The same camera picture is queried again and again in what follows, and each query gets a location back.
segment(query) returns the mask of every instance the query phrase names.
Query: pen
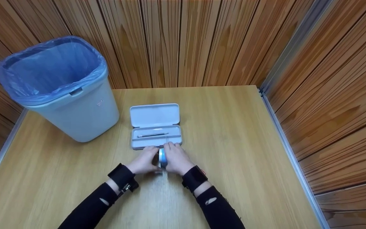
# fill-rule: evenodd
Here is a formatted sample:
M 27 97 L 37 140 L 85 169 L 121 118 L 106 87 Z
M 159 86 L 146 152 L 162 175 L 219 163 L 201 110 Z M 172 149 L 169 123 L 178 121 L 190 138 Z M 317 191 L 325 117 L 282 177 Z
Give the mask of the pen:
M 144 137 L 152 137 L 152 136 L 159 136 L 159 135 L 167 135 L 168 133 L 159 133 L 159 134 L 150 134 L 150 135 L 138 135 L 138 138 Z

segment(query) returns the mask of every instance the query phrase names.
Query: table surface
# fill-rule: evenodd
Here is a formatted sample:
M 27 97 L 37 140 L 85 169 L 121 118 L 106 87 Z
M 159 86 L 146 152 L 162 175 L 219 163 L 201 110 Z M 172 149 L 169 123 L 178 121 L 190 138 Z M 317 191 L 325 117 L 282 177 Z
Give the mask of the table surface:
M 57 228 L 130 147 L 129 107 L 178 103 L 182 147 L 246 228 L 319 228 L 255 86 L 120 89 L 118 123 L 91 142 L 75 142 L 28 112 L 0 165 L 0 228 Z M 207 228 L 181 178 L 137 176 L 97 228 Z

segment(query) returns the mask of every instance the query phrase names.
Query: trash bag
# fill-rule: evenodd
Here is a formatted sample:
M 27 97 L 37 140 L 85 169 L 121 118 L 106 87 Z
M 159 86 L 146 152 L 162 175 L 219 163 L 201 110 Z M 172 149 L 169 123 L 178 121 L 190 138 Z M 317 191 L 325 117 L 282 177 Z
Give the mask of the trash bag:
M 94 83 L 107 71 L 104 57 L 76 36 L 52 39 L 0 62 L 0 83 L 17 103 L 35 106 Z

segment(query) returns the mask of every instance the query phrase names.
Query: white pen case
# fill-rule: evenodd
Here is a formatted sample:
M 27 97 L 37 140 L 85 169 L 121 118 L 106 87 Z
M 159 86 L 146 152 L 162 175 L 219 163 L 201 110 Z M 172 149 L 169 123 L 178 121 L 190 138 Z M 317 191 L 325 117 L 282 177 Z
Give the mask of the white pen case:
M 180 108 L 177 103 L 131 106 L 129 113 L 134 127 L 132 149 L 143 149 L 150 145 L 162 147 L 166 142 L 182 143 Z

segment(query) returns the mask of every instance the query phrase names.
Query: roll of tape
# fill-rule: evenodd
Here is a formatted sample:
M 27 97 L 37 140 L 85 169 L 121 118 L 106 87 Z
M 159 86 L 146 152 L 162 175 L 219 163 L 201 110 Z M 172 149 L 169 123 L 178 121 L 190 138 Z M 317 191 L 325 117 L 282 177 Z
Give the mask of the roll of tape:
M 159 162 L 160 162 L 160 167 L 161 168 L 166 167 L 167 160 L 166 160 L 166 155 L 165 155 L 165 149 L 164 148 L 159 149 Z

